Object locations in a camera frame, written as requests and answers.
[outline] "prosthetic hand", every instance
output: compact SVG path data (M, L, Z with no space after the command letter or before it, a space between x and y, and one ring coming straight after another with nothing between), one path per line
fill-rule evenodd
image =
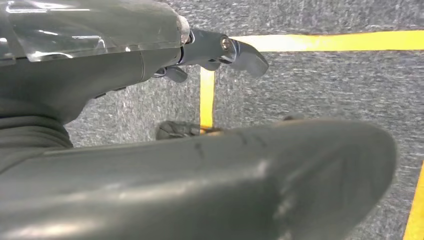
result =
M221 64L260 77L268 69L252 46L191 29L168 5L150 1L0 1L0 98L42 104L66 124L87 101L167 77L184 65Z
M340 240L388 189L396 145L362 122L72 148L88 100L196 64L268 68L166 4L0 0L0 239Z

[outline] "clear plastic cover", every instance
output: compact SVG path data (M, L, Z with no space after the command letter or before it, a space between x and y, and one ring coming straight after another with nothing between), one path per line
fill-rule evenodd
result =
M178 48L190 34L184 17L153 0L0 0L0 7L32 62Z
M9 48L8 40L0 36L0 67L15 63L15 56Z

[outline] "metal screw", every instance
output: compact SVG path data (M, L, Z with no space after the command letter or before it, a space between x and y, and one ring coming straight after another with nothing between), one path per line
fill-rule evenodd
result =
M223 50L227 51L231 47L231 40L228 37L223 37L221 41L221 47Z

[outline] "gray fabric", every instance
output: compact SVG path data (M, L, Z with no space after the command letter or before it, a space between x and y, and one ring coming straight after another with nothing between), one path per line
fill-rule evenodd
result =
M421 0L169 0L192 26L230 36L424 30ZM223 67L216 80L217 127L252 126L289 112L361 119L390 130L400 166L387 197L349 237L400 240L423 160L424 52L267 53L253 79ZM152 79L91 103L67 126L76 146L149 141L164 120L199 121L199 68L175 84Z

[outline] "yellow tape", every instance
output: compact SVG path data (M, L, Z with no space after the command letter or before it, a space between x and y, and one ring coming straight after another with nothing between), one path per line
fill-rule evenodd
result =
M232 39L250 44L259 52L424 50L424 30L236 36Z
M259 52L424 50L424 30L383 31L342 35L257 35L232 39ZM200 71L200 125L214 125L215 73ZM403 240L424 240L424 167L418 180Z
M215 72L202 67L200 70L200 125L202 127L214 126L214 92Z
M424 240L424 164L416 185L415 197L403 240Z

